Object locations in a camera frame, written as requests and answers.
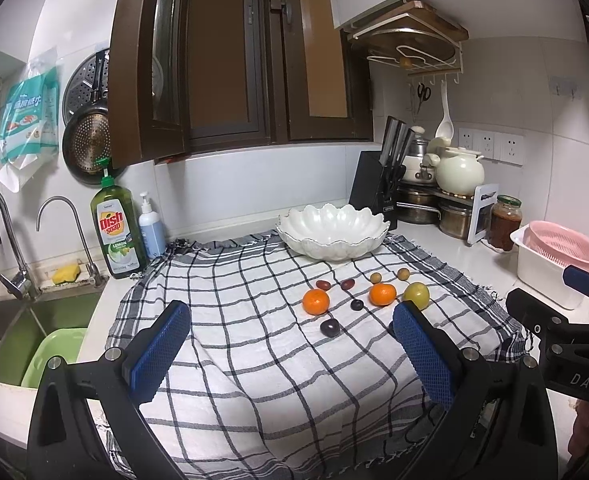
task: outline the white countertop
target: white countertop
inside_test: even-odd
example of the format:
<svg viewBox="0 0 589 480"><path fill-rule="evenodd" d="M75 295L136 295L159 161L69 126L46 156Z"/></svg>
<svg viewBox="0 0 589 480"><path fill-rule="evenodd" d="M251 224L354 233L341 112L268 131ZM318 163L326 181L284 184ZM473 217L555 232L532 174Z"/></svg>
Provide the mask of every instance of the white countertop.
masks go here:
<svg viewBox="0 0 589 480"><path fill-rule="evenodd" d="M462 240L444 235L433 225L421 226L400 222L399 228L393 231L393 234L403 234L441 261L461 270L473 282L491 286L502 298L513 288L521 287L557 308L570 322L589 323L588 298L577 309L568 311L546 300L545 297L520 282L517 279L516 252L498 254L481 242L468 247ZM79 352L79 361L94 361L103 353L108 331L116 316L120 300L133 284L134 282L127 278L111 279L108 282L92 316ZM538 358L539 348L534 348L532 354ZM18 446L26 447L35 394L36 390L33 389L0 383L0 436L2 438ZM559 461L567 462L569 460L567 445L575 419L574 399L551 391L548 391L548 395L555 418ZM100 411L97 411L94 406L91 406L91 410L98 420Z"/></svg>

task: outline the green bottle cap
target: green bottle cap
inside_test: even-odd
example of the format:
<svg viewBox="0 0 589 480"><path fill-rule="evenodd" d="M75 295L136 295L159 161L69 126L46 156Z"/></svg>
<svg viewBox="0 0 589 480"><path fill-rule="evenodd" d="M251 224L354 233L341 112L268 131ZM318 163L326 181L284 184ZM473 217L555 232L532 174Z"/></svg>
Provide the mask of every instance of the green bottle cap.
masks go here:
<svg viewBox="0 0 589 480"><path fill-rule="evenodd" d="M108 166L110 165L110 157L104 156L98 158L95 162L103 168L103 178L101 179L101 187L114 186L114 177L108 174Z"/></svg>

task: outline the frying pan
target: frying pan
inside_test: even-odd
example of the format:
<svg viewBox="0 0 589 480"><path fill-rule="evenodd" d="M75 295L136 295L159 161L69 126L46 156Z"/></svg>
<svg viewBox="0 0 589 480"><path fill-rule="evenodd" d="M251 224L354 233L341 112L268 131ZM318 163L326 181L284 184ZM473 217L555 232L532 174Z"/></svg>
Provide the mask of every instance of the frying pan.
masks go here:
<svg viewBox="0 0 589 480"><path fill-rule="evenodd" d="M96 160L110 157L110 126L108 123L108 92L101 93L103 66L106 51L99 50L95 56L95 73L92 82L90 102L79 108L66 124L63 132L63 160L77 180L84 184L98 186L103 177L103 168ZM119 176L125 168L115 169L112 164L108 171Z"/></svg>

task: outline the yellow sponge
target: yellow sponge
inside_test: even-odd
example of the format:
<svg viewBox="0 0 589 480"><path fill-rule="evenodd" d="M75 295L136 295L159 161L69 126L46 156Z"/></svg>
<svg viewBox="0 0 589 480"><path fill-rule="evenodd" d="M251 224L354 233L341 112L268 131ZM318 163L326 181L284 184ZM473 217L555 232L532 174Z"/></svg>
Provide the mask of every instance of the yellow sponge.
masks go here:
<svg viewBox="0 0 589 480"><path fill-rule="evenodd" d="M55 274L52 276L52 282L55 285L59 285L59 283L63 282L74 283L80 272L81 267L79 267L78 264L62 267L61 269L57 269Z"/></svg>

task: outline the cabinet handle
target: cabinet handle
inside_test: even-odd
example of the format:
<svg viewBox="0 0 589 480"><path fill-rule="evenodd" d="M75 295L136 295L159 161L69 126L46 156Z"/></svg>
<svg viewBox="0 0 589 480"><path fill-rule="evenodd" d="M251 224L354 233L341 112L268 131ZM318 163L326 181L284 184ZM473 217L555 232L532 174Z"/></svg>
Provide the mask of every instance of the cabinet handle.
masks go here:
<svg viewBox="0 0 589 480"><path fill-rule="evenodd" d="M283 12L286 17L286 23L292 24L292 5L285 0L270 0L270 10L274 12Z"/></svg>

